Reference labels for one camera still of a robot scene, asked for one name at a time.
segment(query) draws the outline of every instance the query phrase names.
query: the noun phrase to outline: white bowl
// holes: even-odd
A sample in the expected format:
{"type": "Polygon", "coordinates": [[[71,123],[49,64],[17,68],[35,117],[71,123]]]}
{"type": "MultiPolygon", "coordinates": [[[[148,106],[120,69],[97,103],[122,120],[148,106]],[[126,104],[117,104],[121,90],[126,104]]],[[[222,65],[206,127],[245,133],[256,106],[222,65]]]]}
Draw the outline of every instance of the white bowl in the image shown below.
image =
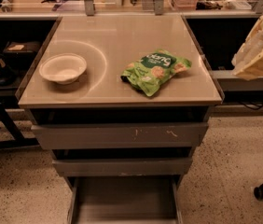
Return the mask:
{"type": "Polygon", "coordinates": [[[64,53],[48,58],[41,63],[39,74],[42,78],[58,84],[70,84],[76,81],[86,70],[87,63],[81,56],[64,53]]]}

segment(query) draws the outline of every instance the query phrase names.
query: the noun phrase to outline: cabinet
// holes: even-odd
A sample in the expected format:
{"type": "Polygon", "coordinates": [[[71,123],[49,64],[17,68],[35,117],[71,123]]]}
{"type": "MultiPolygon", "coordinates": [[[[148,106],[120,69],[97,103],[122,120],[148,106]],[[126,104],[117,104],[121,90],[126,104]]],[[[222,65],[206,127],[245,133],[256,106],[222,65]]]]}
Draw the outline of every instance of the cabinet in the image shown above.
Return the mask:
{"type": "Polygon", "coordinates": [[[182,223],[176,189],[212,107],[222,103],[187,26],[177,15],[63,17],[40,63],[71,44],[82,55],[85,43],[105,61],[89,68],[86,91],[83,83],[47,83],[36,67],[19,101],[73,191],[69,223],[182,223]],[[159,47],[193,65],[147,98],[119,76],[136,56],[159,47]]]}

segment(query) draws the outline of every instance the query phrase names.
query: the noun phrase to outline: speckled floor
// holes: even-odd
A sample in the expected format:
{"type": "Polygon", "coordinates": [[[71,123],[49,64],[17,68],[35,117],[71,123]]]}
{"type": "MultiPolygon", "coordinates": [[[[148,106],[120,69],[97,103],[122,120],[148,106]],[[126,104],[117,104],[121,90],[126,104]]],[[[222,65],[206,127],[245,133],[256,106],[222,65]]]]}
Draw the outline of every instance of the speckled floor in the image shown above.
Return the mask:
{"type": "MultiPolygon", "coordinates": [[[[178,189],[184,224],[263,224],[263,113],[219,108],[178,189]]],[[[17,121],[25,136],[30,123],[17,121]]],[[[0,139],[7,138],[3,127],[0,139]]],[[[0,152],[0,224],[66,223],[71,191],[40,148],[0,152]]]]}

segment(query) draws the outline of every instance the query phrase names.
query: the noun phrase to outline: countertop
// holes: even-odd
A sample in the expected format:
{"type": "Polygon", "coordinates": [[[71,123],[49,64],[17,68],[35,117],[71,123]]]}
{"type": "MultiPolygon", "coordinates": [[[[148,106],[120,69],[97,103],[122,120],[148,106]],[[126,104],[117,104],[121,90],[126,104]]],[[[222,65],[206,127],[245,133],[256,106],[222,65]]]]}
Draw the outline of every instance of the countertop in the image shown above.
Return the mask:
{"type": "Polygon", "coordinates": [[[28,83],[21,108],[218,105],[222,98],[180,15],[72,15],[62,21],[28,83]],[[156,49],[192,61],[152,98],[124,83],[126,65],[156,49]],[[80,80],[59,85],[44,80],[39,66],[60,53],[83,56],[88,68],[80,80]]]}

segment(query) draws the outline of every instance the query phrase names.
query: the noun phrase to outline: green snack bag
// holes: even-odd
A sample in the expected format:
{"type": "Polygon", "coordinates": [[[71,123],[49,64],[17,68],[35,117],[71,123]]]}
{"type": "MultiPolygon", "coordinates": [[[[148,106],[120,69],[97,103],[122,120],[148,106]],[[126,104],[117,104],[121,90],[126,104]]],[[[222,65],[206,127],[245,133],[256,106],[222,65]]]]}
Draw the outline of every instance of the green snack bag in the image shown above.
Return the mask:
{"type": "Polygon", "coordinates": [[[175,57],[165,49],[157,49],[141,60],[128,64],[121,79],[130,82],[136,90],[152,96],[160,86],[175,74],[186,71],[191,61],[183,57],[175,57]]]}

